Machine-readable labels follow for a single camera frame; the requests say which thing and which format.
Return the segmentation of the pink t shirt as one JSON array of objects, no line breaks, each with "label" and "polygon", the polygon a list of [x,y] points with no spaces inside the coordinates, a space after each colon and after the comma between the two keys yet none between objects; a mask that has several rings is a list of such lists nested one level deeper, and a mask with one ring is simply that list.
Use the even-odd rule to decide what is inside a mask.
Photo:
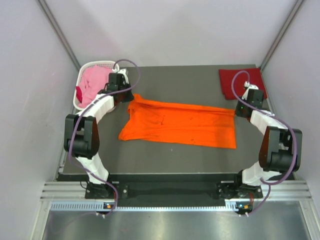
[{"label": "pink t shirt", "polygon": [[79,87],[82,87],[82,103],[80,108],[86,108],[97,96],[98,92],[105,88],[109,81],[109,74],[112,69],[106,66],[92,66],[84,70],[80,78]]}]

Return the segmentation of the orange t shirt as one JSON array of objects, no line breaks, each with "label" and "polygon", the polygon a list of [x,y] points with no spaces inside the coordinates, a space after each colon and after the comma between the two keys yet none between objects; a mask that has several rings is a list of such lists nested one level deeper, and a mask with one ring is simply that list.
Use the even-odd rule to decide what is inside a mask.
[{"label": "orange t shirt", "polygon": [[236,149],[235,111],[228,108],[170,103],[134,94],[121,141],[144,140]]}]

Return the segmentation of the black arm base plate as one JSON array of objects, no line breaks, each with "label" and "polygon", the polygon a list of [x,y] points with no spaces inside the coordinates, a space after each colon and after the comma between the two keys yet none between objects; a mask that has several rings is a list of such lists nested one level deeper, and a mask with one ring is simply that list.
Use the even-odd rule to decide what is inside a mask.
[{"label": "black arm base plate", "polygon": [[118,192],[120,200],[138,196],[181,196],[181,195],[206,195],[213,199],[261,199],[263,197],[260,186],[240,186],[233,181],[121,181],[112,185]]}]

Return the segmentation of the white plastic laundry basket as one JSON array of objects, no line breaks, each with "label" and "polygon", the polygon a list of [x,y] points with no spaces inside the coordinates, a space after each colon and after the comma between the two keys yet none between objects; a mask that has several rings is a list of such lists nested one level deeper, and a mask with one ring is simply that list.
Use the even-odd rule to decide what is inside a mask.
[{"label": "white plastic laundry basket", "polygon": [[92,61],[84,64],[78,73],[73,105],[77,110],[87,107],[105,88],[109,82],[109,74],[120,69],[118,64],[110,60]]}]

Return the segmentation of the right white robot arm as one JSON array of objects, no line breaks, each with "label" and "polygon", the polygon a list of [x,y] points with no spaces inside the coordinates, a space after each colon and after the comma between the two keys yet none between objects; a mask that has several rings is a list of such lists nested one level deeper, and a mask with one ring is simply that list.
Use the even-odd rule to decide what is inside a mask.
[{"label": "right white robot arm", "polygon": [[239,198],[256,194],[266,181],[287,172],[296,172],[301,165],[303,133],[288,127],[274,114],[263,109],[264,92],[255,85],[249,85],[238,101],[235,114],[246,118],[263,134],[258,161],[241,170],[233,185],[233,192]]}]

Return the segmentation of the aluminium frame rail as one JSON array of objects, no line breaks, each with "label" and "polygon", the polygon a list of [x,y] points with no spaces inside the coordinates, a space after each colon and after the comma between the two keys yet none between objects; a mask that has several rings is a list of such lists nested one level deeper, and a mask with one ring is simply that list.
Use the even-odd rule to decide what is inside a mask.
[{"label": "aluminium frame rail", "polygon": [[[40,195],[41,201],[72,201],[84,200],[85,183],[77,181],[51,181],[44,184]],[[304,180],[286,180],[273,185],[269,201],[309,201],[312,199],[307,182]]]}]

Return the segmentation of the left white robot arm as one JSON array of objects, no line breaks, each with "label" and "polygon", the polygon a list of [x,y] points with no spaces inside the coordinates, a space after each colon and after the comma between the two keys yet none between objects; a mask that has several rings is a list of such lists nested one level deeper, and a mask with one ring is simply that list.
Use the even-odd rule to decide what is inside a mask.
[{"label": "left white robot arm", "polygon": [[108,183],[109,172],[99,156],[98,123],[119,103],[133,99],[128,71],[123,68],[109,74],[108,83],[86,108],[65,118],[64,150],[70,158],[75,158],[78,161],[76,165],[88,174],[85,195],[87,199],[107,199],[115,195],[113,185]]}]

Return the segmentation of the dark red cloth in basket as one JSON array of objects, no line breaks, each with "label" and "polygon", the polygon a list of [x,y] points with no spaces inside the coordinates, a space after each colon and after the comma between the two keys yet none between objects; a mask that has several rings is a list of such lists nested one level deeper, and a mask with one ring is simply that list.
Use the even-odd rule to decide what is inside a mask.
[{"label": "dark red cloth in basket", "polygon": [[83,88],[77,85],[75,87],[75,93],[76,93],[76,99],[78,100],[78,102],[82,103],[82,101],[83,101]]}]

